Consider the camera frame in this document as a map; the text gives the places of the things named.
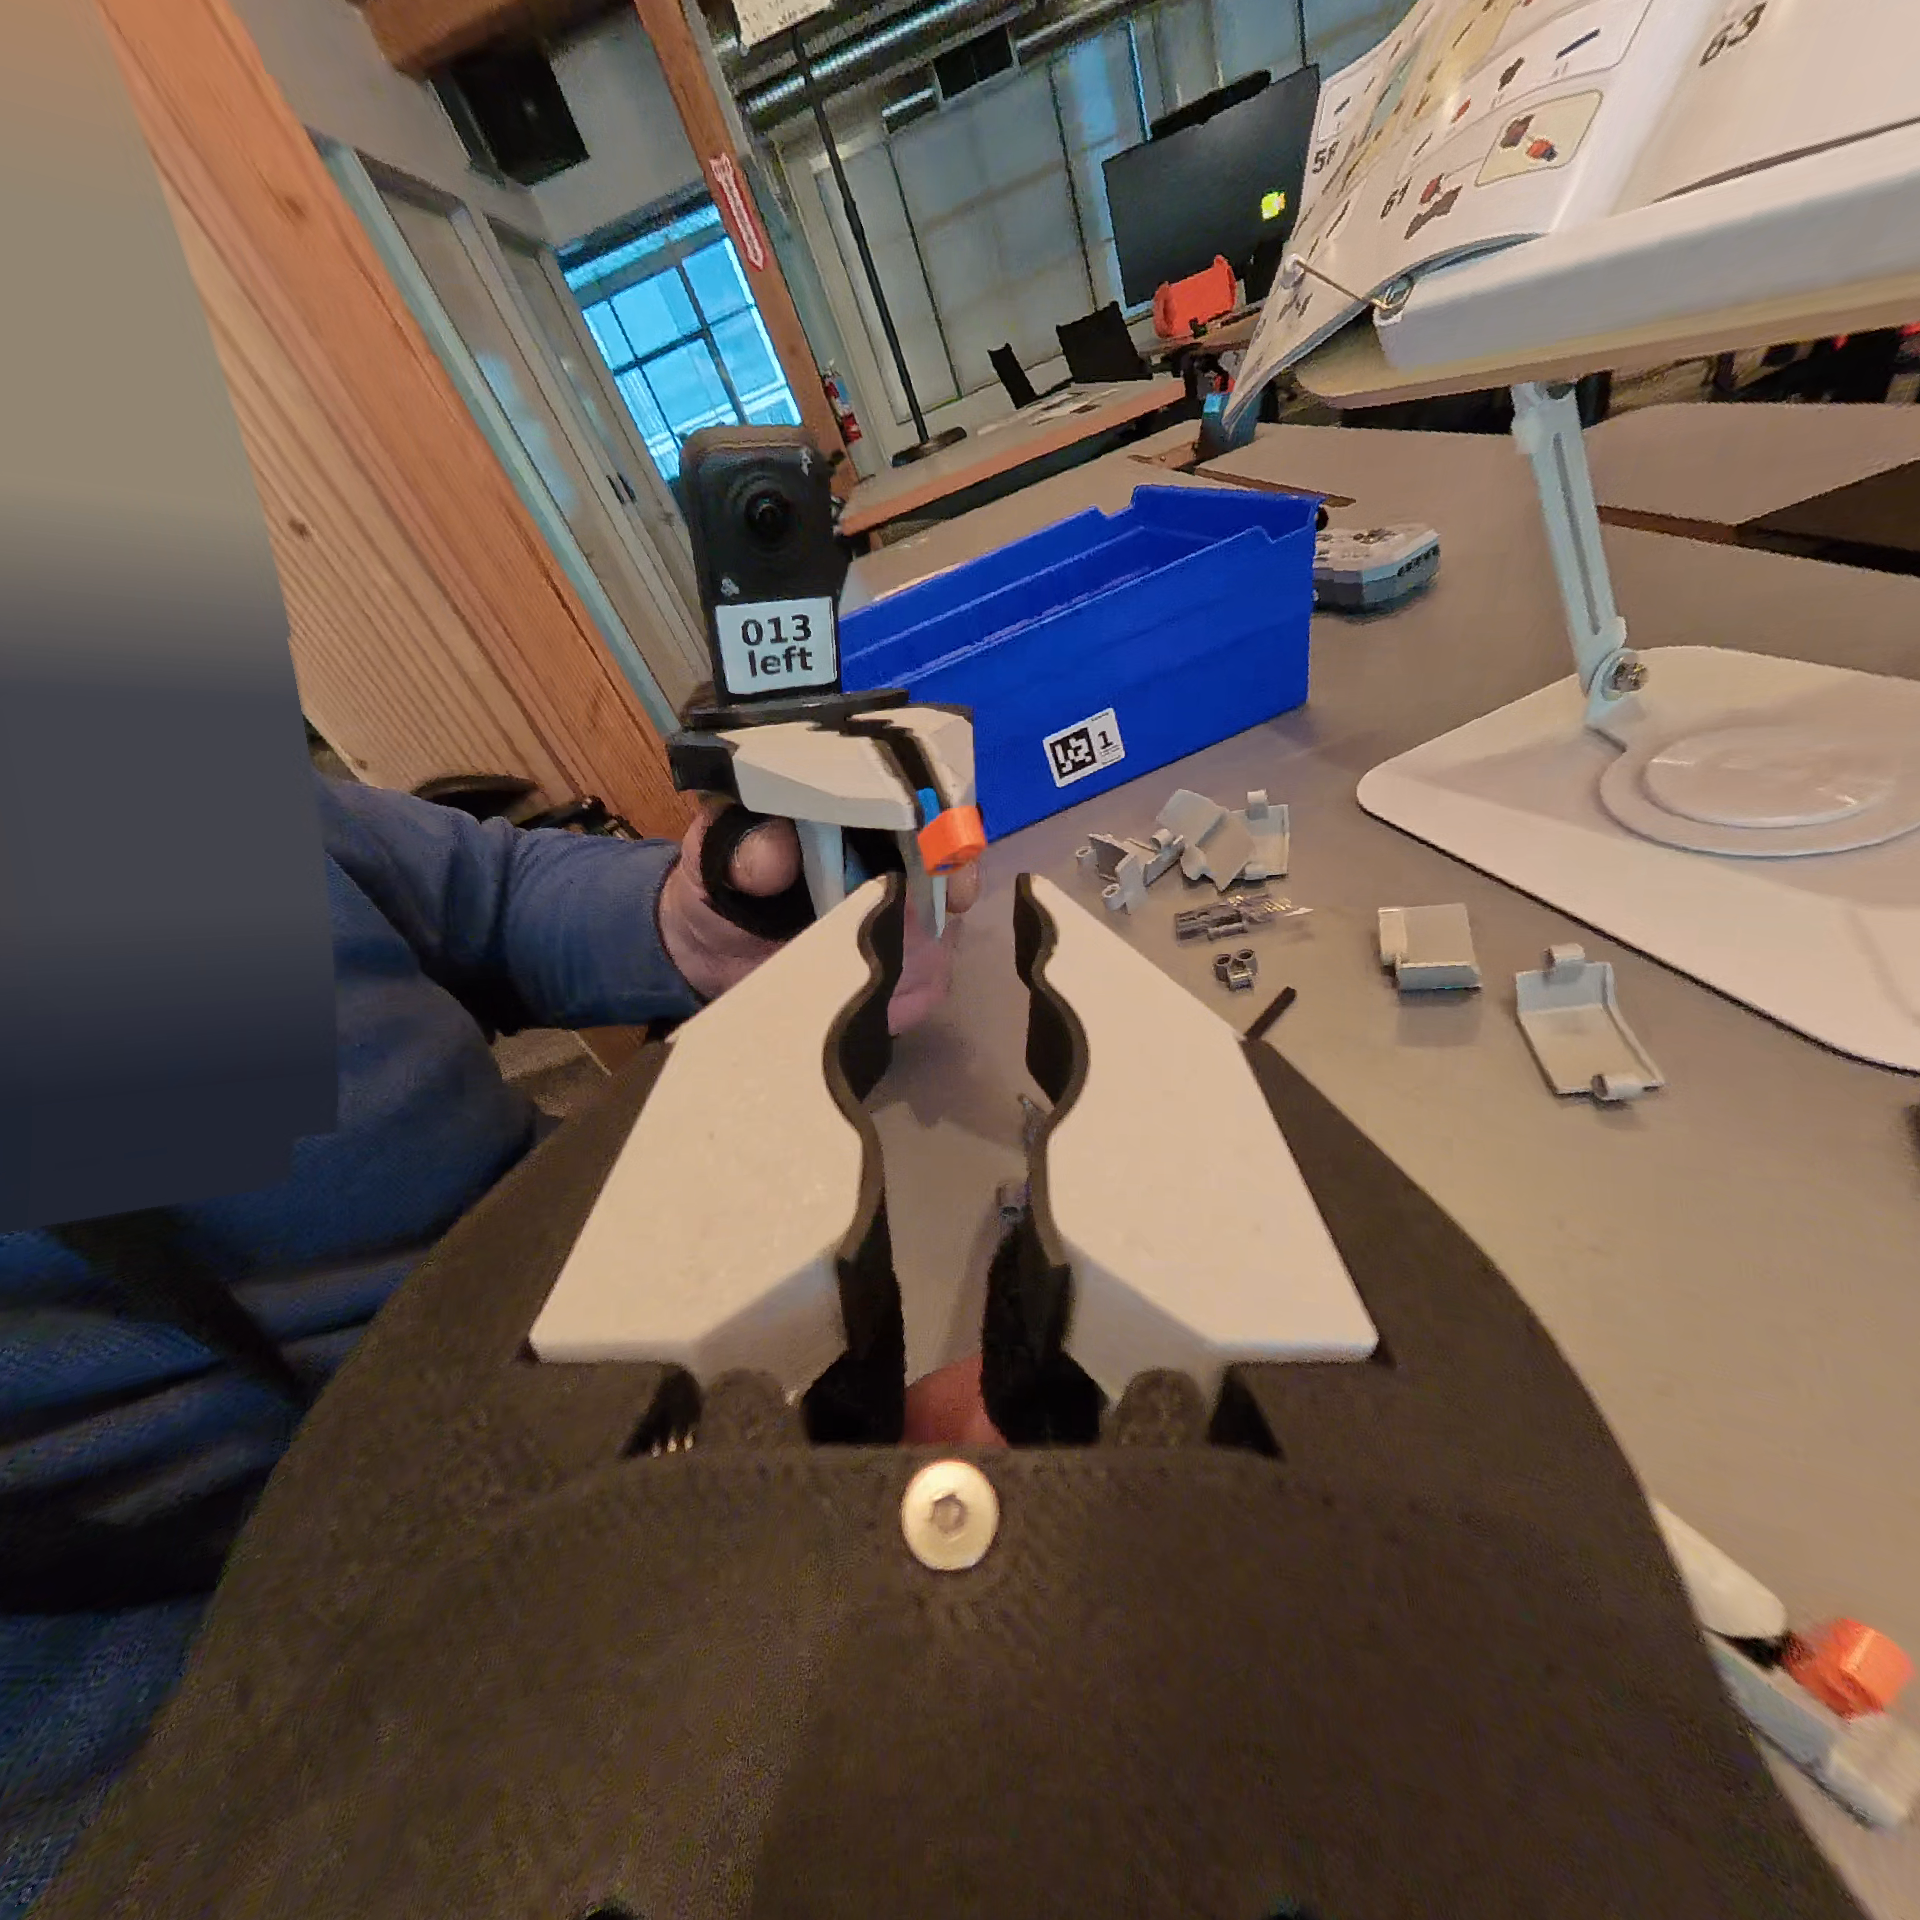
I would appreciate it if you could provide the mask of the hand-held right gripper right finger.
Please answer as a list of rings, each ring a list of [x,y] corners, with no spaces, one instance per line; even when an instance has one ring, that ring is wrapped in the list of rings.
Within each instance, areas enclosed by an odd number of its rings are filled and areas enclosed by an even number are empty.
[[[1066,1365],[1107,1400],[1176,1374],[1361,1362],[1361,1298],[1223,1015],[1036,873],[1015,881],[1024,1061],[1046,1094],[1015,1228],[1015,1377]]]

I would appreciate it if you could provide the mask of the person's left hand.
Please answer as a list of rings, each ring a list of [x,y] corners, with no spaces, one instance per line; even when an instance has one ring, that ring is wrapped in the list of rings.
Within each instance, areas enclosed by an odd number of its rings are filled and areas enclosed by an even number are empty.
[[[720,798],[699,799],[699,814],[679,842],[679,856],[663,880],[657,909],[663,949],[699,1001],[730,992],[782,944],[778,936],[761,936],[738,925],[707,886],[705,842],[708,829],[730,810],[731,801]],[[737,839],[728,864],[728,884],[737,894],[782,898],[800,880],[800,839],[794,822],[772,817]],[[954,944],[979,894],[980,870],[968,865],[946,881],[942,934],[932,936],[918,918],[905,918],[903,968],[888,1009],[895,1038],[923,1023],[942,1005],[954,977]]]

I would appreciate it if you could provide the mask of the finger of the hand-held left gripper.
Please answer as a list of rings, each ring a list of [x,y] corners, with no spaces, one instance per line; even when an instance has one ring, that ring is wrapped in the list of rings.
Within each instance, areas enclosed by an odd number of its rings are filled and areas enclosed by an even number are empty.
[[[871,829],[871,874],[902,874],[918,903],[930,901],[930,865],[922,829],[930,822],[930,780],[926,756],[912,729],[898,721],[871,721],[871,741],[888,775],[902,789],[902,821]]]
[[[977,754],[974,727],[960,713],[936,713],[926,719],[926,760],[930,780],[930,814],[951,805],[977,805]],[[958,873],[972,873],[974,864],[950,873],[930,874],[930,901],[926,903],[926,930],[944,936],[950,921],[950,892]]]

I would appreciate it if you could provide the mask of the instruction booklet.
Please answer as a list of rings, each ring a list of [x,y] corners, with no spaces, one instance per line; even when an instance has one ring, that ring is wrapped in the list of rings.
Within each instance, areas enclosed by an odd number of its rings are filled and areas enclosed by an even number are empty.
[[[1916,1],[1418,4],[1320,92],[1236,392],[1372,321],[1398,369],[1916,271]]]

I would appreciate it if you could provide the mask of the light grey bracket piece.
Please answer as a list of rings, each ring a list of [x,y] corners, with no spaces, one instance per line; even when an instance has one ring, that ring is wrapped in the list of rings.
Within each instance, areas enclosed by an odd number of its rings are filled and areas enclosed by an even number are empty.
[[[1481,990],[1481,967],[1464,903],[1384,904],[1376,911],[1378,961],[1398,993]]]
[[[1623,1106],[1666,1079],[1618,1009],[1617,968],[1583,944],[1555,944],[1516,975],[1516,1015],[1527,1048],[1558,1097]]]

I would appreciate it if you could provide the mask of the dark blue cloth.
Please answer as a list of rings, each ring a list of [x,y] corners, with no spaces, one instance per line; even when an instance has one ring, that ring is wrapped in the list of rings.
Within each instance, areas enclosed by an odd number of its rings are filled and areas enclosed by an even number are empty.
[[[539,1140],[487,1029],[442,990],[355,990],[338,1018],[338,1126],[297,1144],[284,1183],[178,1225],[291,1385],[54,1231],[6,1236],[6,1914],[54,1884],[174,1690],[300,1393]]]

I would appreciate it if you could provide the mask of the blue plastic bin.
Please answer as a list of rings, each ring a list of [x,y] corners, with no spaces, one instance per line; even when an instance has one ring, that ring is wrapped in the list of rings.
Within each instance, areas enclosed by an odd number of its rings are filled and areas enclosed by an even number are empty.
[[[1294,713],[1321,497],[1138,487],[841,617],[851,687],[974,713],[1002,841]]]

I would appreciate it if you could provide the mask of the small grey blue device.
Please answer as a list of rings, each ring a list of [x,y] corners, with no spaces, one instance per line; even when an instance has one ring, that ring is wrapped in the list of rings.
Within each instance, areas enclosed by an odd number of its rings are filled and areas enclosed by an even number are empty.
[[[1335,613],[1384,613],[1424,592],[1439,565],[1439,533],[1418,520],[1327,527],[1312,551],[1312,601]]]

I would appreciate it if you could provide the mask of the white book stand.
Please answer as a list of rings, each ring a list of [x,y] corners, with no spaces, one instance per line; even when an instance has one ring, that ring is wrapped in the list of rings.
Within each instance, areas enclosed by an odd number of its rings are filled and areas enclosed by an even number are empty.
[[[1574,375],[1732,319],[1858,321],[1916,266],[1697,266],[1599,231],[1504,246],[1376,297],[1384,386],[1516,386],[1576,661],[1358,784],[1385,824],[1864,1063],[1916,1071],[1916,682],[1673,645],[1640,653],[1601,537]]]

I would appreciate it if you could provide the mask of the person's left forearm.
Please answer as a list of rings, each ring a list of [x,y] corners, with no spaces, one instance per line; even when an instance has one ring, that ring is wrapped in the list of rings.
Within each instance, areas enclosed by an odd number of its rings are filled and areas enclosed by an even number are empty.
[[[482,1023],[655,1023],[702,1008],[666,944],[676,845],[478,822],[329,777],[319,790],[326,852]]]

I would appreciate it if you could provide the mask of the black monitor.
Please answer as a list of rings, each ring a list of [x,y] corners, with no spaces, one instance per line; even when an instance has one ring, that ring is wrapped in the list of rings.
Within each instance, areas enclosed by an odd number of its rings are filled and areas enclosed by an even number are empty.
[[[1212,95],[1217,111],[1160,128],[1102,167],[1120,288],[1150,304],[1223,255],[1250,302],[1263,302],[1304,209],[1321,72],[1307,64],[1252,89]]]

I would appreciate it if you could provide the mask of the white orange assembled part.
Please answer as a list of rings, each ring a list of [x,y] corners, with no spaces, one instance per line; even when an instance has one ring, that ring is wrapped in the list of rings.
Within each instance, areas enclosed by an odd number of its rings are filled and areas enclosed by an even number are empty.
[[[1648,1503],[1719,1680],[1752,1729],[1875,1831],[1916,1812],[1919,1734],[1898,1714],[1907,1648],[1838,1615],[1795,1626],[1786,1602],[1666,1503]]]

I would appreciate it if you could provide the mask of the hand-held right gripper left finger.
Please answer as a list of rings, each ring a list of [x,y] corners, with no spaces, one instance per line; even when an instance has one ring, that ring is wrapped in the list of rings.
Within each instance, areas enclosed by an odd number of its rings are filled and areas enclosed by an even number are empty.
[[[543,1362],[735,1368],[806,1396],[898,1368],[902,1294],[870,1097],[892,1063],[902,878],[860,884],[659,1048],[530,1325]]]

